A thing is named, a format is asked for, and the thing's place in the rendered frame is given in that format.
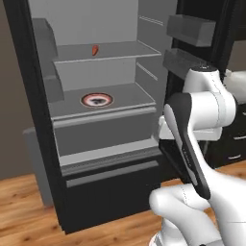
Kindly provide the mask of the black freezer drawer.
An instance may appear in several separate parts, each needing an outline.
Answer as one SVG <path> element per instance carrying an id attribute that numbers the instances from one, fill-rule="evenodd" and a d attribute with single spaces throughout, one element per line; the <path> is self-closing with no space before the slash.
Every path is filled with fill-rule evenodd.
<path id="1" fill-rule="evenodd" d="M 71 234 L 146 211 L 149 208 L 150 192 L 160 187 L 161 154 L 123 162 L 109 169 L 99 169 L 95 173 L 87 174 L 111 171 L 151 160 L 156 160 L 159 167 L 150 172 L 144 172 L 142 176 L 123 176 L 119 179 L 111 178 L 66 187 L 65 200 L 68 205 L 66 219 L 61 223 L 62 229 L 67 234 Z"/>

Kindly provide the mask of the black fridge door with bins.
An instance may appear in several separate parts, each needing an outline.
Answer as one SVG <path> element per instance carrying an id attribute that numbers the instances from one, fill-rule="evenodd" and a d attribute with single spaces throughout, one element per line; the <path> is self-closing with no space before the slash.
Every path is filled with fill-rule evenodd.
<path id="1" fill-rule="evenodd" d="M 224 79 L 226 77 L 226 66 L 229 64 L 233 44 L 237 37 L 240 16 L 245 5 L 246 0 L 178 0 L 176 14 L 212 20 L 215 22 L 215 29 L 210 47 L 195 47 L 174 37 L 172 48 L 180 48 L 195 57 L 205 60 L 207 64 L 218 68 L 220 79 Z M 172 94 L 181 92 L 184 87 L 184 80 L 179 79 L 174 73 L 168 72 L 167 78 L 165 103 Z M 208 141 L 199 143 L 206 160 L 215 159 L 211 155 L 217 145 L 219 146 L 219 144 L 209 143 Z M 189 184 L 190 179 L 182 164 L 183 159 L 175 140 L 160 140 L 159 147 L 164 159 L 171 165 L 170 168 L 175 173 L 175 178 L 180 178 L 184 184 Z"/>

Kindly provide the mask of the dark fish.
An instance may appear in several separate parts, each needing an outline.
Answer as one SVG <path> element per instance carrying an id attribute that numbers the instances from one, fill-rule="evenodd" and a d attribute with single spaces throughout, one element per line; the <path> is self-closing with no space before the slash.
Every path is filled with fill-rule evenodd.
<path id="1" fill-rule="evenodd" d="M 92 106 L 97 106 L 97 105 L 101 106 L 107 104 L 108 101 L 104 98 L 92 98 L 89 99 L 88 102 Z"/>

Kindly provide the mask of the grey fridge shelf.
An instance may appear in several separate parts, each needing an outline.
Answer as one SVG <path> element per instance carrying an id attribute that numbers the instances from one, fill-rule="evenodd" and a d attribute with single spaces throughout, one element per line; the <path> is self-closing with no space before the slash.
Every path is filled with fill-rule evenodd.
<path id="1" fill-rule="evenodd" d="M 160 55 L 160 51 L 137 40 L 101 43 L 95 56 L 92 55 L 92 44 L 62 45 L 58 47 L 58 56 L 54 59 L 54 62 L 91 62 Z"/>
<path id="2" fill-rule="evenodd" d="M 105 107 L 88 107 L 81 99 L 90 93 L 106 93 L 112 97 L 112 103 Z M 99 112 L 123 111 L 154 106 L 155 100 L 137 83 L 118 86 L 101 86 L 70 90 L 59 102 L 49 103 L 49 111 L 53 120 L 90 115 Z"/>

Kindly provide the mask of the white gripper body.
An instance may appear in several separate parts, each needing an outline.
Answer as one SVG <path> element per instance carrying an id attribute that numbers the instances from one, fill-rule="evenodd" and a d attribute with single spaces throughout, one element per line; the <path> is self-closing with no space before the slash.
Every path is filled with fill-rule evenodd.
<path id="1" fill-rule="evenodd" d="M 196 130 L 194 132 L 197 140 L 218 140 L 222 135 L 222 128 Z M 164 116 L 159 119 L 159 138 L 173 139 L 174 136 L 167 126 Z"/>

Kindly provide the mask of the grey crisper drawer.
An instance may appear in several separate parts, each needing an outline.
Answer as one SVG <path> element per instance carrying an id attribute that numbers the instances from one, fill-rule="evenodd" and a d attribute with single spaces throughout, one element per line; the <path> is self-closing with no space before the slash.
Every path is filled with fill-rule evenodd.
<path id="1" fill-rule="evenodd" d="M 67 156 L 148 139 L 155 113 L 155 107 L 147 107 L 56 122 L 59 154 Z"/>

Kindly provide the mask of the black fridge door edge-on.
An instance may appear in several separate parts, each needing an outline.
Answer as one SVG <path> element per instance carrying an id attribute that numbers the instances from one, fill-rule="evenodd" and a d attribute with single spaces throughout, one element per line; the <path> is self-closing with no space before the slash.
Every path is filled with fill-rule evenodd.
<path id="1" fill-rule="evenodd" d="M 58 160 L 28 0 L 3 0 L 41 153 Z"/>

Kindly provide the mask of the black fridge with grey interior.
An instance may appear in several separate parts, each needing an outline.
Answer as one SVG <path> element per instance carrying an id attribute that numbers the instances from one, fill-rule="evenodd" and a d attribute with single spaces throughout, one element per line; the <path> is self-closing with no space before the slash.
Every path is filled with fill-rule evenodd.
<path id="1" fill-rule="evenodd" d="M 152 135 L 148 139 L 85 151 L 49 160 L 41 153 L 34 128 L 27 133 L 31 155 L 42 169 L 39 181 L 50 189 L 50 200 L 58 220 L 66 219 L 66 181 L 109 169 L 120 163 L 161 154 L 160 183 L 171 170 L 159 148 L 159 119 L 162 114 L 168 73 L 163 66 L 171 39 L 167 21 L 177 9 L 176 0 L 28 0 L 37 54 L 47 102 L 64 99 L 70 90 L 139 84 L 156 102 Z M 161 52 L 156 57 L 55 63 L 58 47 L 141 41 Z"/>

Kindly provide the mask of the grey door bin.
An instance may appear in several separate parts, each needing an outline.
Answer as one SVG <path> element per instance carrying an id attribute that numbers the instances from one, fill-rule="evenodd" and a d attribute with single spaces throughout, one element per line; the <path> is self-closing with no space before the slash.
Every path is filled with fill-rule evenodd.
<path id="1" fill-rule="evenodd" d="M 183 80 L 191 67 L 206 63 L 206 61 L 178 48 L 166 50 L 163 58 L 163 66 Z"/>
<path id="2" fill-rule="evenodd" d="M 210 47 L 216 23 L 194 16 L 170 15 L 166 33 L 195 47 Z"/>

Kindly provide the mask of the black drawer cabinet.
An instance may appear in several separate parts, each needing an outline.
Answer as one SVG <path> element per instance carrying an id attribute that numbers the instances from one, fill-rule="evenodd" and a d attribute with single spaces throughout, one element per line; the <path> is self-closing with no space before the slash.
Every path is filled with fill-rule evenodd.
<path id="1" fill-rule="evenodd" d="M 209 143 L 206 161 L 212 168 L 246 160 L 246 139 L 234 140 L 235 136 L 246 135 L 246 104 L 237 108 L 234 122 L 224 127 L 221 137 Z M 228 157 L 241 155 L 240 159 L 228 160 Z"/>

